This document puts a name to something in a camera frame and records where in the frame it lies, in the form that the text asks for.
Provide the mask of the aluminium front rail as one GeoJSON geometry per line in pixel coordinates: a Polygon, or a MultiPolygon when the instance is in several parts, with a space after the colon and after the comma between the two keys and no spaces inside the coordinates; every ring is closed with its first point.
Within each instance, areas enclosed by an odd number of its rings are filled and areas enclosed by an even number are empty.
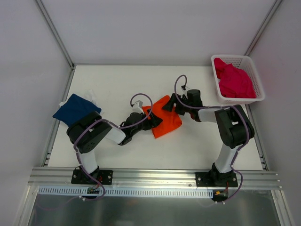
{"type": "MultiPolygon", "coordinates": [[[[166,169],[107,169],[101,172],[106,186],[128,188],[204,188],[205,170],[166,169]]],[[[74,168],[35,167],[28,184],[36,186],[79,185],[84,178],[74,168]]],[[[283,184],[277,172],[242,170],[232,177],[229,185],[241,185],[245,190],[282,190],[283,184]]]]}

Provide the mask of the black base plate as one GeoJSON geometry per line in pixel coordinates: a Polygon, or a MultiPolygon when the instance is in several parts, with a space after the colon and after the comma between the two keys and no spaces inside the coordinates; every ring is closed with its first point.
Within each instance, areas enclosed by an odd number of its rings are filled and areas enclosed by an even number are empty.
{"type": "Polygon", "coordinates": [[[196,172],[195,181],[197,187],[238,187],[236,173],[196,172]]]}
{"type": "Polygon", "coordinates": [[[81,168],[75,168],[71,177],[71,184],[75,185],[96,185],[98,180],[102,185],[111,185],[113,179],[112,170],[97,169],[90,176],[81,168]]]}

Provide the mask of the folded navy blue t shirt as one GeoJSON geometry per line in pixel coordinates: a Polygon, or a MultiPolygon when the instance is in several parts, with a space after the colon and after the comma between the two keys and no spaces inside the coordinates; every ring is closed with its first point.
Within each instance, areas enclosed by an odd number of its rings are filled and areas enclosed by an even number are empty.
{"type": "Polygon", "coordinates": [[[62,121],[68,127],[92,112],[100,113],[101,108],[76,94],[72,94],[67,102],[53,115],[53,118],[62,121]]]}

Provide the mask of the white plastic basket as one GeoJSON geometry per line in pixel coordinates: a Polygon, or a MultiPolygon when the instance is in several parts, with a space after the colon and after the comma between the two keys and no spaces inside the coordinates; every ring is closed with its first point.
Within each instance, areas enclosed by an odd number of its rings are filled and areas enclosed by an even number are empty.
{"type": "Polygon", "coordinates": [[[265,93],[263,89],[263,85],[261,83],[261,79],[258,75],[258,72],[256,70],[256,67],[252,61],[252,59],[248,56],[242,56],[242,55],[212,55],[211,56],[211,63],[214,73],[214,80],[216,84],[216,93],[217,93],[217,99],[220,104],[229,104],[229,105],[235,105],[235,104],[241,104],[241,105],[248,105],[253,102],[262,101],[265,99],[265,93]],[[217,78],[217,72],[215,69],[215,63],[214,60],[216,58],[221,59],[226,64],[232,64],[234,67],[238,69],[244,70],[247,75],[249,76],[250,80],[253,84],[253,89],[256,94],[256,98],[229,98],[224,97],[221,94],[220,87],[219,87],[219,79],[217,78]]]}

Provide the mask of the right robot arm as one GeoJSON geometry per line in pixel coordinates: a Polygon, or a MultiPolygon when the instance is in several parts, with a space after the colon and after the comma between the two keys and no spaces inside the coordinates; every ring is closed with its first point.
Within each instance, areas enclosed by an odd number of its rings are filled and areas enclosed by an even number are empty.
{"type": "Polygon", "coordinates": [[[205,107],[198,89],[189,89],[183,95],[173,93],[162,110],[174,110],[179,115],[190,114],[197,122],[217,124],[222,148],[211,169],[196,173],[196,185],[211,187],[237,187],[233,165],[239,151],[254,137],[254,128],[241,105],[205,107]]]}

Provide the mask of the magenta t shirt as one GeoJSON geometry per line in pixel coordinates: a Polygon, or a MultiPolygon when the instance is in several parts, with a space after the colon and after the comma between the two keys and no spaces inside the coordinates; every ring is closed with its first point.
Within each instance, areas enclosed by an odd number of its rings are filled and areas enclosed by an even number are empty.
{"type": "Polygon", "coordinates": [[[220,58],[214,59],[214,66],[223,97],[256,98],[253,83],[244,70],[226,64],[220,58]]]}

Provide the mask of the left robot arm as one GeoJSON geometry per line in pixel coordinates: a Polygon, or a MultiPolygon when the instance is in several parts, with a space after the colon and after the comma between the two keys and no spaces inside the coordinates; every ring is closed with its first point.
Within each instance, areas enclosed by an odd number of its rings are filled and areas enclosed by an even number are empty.
{"type": "Polygon", "coordinates": [[[73,173],[73,184],[104,183],[104,174],[96,162],[94,149],[103,140],[109,139],[124,146],[132,141],[140,131],[154,129],[163,120],[147,110],[146,113],[132,112],[128,118],[116,126],[103,119],[96,111],[89,113],[67,129],[67,135],[76,151],[79,169],[73,173]]]}

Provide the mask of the orange t shirt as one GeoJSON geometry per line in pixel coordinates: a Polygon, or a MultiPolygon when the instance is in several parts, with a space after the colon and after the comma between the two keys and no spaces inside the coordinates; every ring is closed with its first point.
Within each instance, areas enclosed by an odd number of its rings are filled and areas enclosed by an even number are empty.
{"type": "Polygon", "coordinates": [[[171,112],[162,110],[169,99],[170,96],[166,95],[153,104],[152,113],[163,120],[157,127],[151,129],[155,139],[178,129],[182,125],[182,120],[174,111],[174,107],[171,112]]]}

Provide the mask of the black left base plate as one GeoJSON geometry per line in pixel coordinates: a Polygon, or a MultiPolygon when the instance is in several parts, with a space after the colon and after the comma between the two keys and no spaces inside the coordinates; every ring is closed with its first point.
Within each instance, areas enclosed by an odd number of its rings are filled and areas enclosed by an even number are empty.
{"type": "Polygon", "coordinates": [[[97,169],[90,176],[81,168],[75,168],[71,177],[71,184],[75,185],[96,185],[98,180],[102,185],[111,185],[113,179],[112,170],[97,169]]]}

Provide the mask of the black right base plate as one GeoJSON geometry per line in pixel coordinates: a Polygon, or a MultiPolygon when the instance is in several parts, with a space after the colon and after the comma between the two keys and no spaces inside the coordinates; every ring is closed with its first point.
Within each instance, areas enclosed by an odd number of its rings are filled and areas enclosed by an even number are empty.
{"type": "Polygon", "coordinates": [[[236,173],[196,172],[195,181],[197,187],[238,187],[236,173]]]}

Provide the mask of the folded white t shirt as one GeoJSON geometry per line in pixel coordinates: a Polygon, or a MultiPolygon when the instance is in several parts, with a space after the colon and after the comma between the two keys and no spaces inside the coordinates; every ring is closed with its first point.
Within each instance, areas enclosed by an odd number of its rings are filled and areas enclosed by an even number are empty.
{"type": "Polygon", "coordinates": [[[83,107],[97,106],[97,97],[92,89],[88,89],[83,93],[72,93],[67,100],[60,102],[59,106],[62,107],[65,104],[83,107]]]}

